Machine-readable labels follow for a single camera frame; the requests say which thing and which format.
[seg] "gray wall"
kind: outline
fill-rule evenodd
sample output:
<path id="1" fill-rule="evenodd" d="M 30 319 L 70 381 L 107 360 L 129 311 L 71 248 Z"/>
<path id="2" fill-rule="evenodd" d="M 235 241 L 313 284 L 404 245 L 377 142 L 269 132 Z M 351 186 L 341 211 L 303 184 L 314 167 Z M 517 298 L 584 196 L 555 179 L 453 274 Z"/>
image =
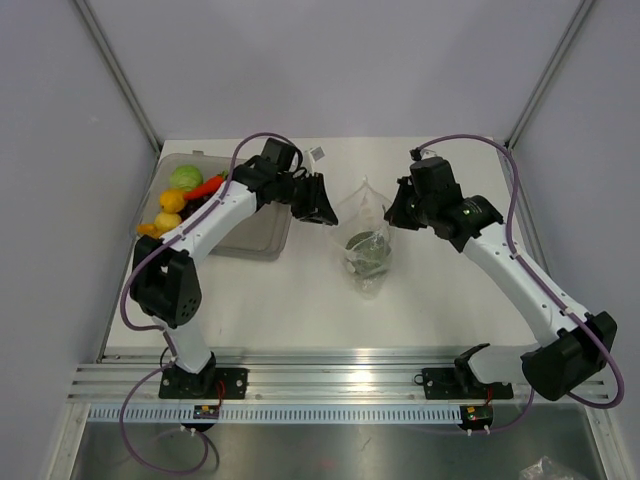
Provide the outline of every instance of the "gray wall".
<path id="1" fill-rule="evenodd" d="M 516 150 L 553 274 L 618 321 L 614 353 L 628 394 L 617 414 L 636 459 L 639 88 L 640 3 L 599 2 Z"/>
<path id="2" fill-rule="evenodd" d="M 97 353 L 154 159 L 71 2 L 0 2 L 0 65 L 0 465 L 31 479 Z"/>
<path id="3" fill-rule="evenodd" d="M 163 138 L 506 136 L 579 0 L 91 0 Z"/>

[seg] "black mounting bracket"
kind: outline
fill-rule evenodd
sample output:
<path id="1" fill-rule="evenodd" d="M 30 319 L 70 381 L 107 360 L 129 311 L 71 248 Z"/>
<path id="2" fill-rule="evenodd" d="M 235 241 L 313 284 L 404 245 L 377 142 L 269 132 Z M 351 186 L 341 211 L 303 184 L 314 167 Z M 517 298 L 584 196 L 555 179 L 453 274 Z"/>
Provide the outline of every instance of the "black mounting bracket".
<path id="1" fill-rule="evenodd" d="M 423 368 L 420 382 L 427 400 L 510 400 L 513 398 L 511 384 L 463 385 L 458 381 L 455 367 Z"/>
<path id="2" fill-rule="evenodd" d="M 247 393 L 249 370 L 217 367 L 213 353 L 200 373 L 188 373 L 173 365 L 162 372 L 158 397 L 163 400 L 218 400 L 220 382 L 224 400 L 243 400 Z"/>

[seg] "clear plastic bag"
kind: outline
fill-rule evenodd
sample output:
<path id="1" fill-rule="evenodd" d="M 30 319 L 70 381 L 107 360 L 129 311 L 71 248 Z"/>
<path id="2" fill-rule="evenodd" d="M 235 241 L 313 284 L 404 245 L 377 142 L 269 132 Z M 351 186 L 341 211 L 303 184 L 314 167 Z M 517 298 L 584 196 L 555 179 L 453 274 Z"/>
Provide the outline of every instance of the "clear plastic bag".
<path id="1" fill-rule="evenodd" d="M 336 227 L 326 227 L 345 278 L 367 298 L 382 287 L 391 267 L 394 228 L 384 214 L 391 200 L 376 192 L 365 177 L 362 186 L 338 203 Z"/>
<path id="2" fill-rule="evenodd" d="M 519 480 L 588 480 L 587 477 L 560 465 L 549 457 L 542 457 L 537 463 L 520 472 Z"/>

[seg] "toy vegetable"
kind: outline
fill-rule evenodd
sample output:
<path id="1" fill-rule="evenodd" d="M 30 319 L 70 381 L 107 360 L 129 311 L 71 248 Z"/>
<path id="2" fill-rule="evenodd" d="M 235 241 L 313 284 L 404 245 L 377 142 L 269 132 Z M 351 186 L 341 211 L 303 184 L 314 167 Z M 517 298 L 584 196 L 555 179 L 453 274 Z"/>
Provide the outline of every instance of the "toy vegetable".
<path id="1" fill-rule="evenodd" d="M 220 186 L 224 183 L 223 175 L 216 175 L 213 178 L 210 178 L 202 185 L 197 188 L 194 188 L 190 192 L 184 194 L 185 200 L 195 200 L 196 198 L 203 197 L 205 195 L 214 194 L 218 191 Z"/>
<path id="2" fill-rule="evenodd" d="M 171 188 L 179 188 L 185 192 L 190 192 L 194 188 L 202 185 L 202 173 L 193 165 L 182 165 L 176 168 L 171 177 L 169 177 L 169 185 Z"/>
<path id="3" fill-rule="evenodd" d="M 153 223 L 143 223 L 136 227 L 136 230 L 140 235 L 149 235 L 153 236 L 156 233 L 156 226 Z"/>
<path id="4" fill-rule="evenodd" d="M 153 223 L 158 230 L 166 233 L 176 228 L 181 222 L 182 219 L 177 213 L 160 212 Z"/>
<path id="5" fill-rule="evenodd" d="M 160 195 L 160 206 L 166 213 L 178 213 L 182 210 L 187 201 L 184 199 L 184 190 L 170 188 Z"/>

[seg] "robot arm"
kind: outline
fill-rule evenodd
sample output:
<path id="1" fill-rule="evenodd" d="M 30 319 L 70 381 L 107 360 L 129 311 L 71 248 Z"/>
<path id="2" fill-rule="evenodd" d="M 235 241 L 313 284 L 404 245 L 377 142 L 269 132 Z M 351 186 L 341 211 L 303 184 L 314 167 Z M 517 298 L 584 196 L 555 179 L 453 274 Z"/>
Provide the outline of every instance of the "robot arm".
<path id="1" fill-rule="evenodd" d="M 593 342 L 566 316 L 568 312 L 558 309 L 508 249 L 502 216 L 491 203 L 481 196 L 463 198 L 446 160 L 416 160 L 410 167 L 411 175 L 398 180 L 398 194 L 385 218 L 399 228 L 433 227 L 438 237 L 448 240 L 491 277 L 522 314 L 538 343 L 534 347 L 482 344 L 463 353 L 455 362 L 455 378 L 461 386 L 467 389 L 526 379 L 543 397 L 557 400 L 602 370 L 606 362 Z M 526 253 L 518 255 L 611 350 L 615 321 L 606 312 L 591 315 Z"/>
<path id="2" fill-rule="evenodd" d="M 292 172 L 296 156 L 299 163 Z M 270 138 L 261 155 L 234 169 L 224 198 L 221 193 L 214 195 L 161 239 L 145 236 L 136 243 L 134 268 L 164 242 L 175 242 L 142 269 L 132 284 L 131 298 L 169 336 L 176 366 L 183 372 L 207 376 L 206 370 L 215 369 L 215 356 L 192 321 L 202 301 L 196 266 L 227 233 L 272 201 L 291 205 L 293 216 L 301 221 L 338 223 L 323 176 L 308 174 L 301 162 L 299 150 Z"/>

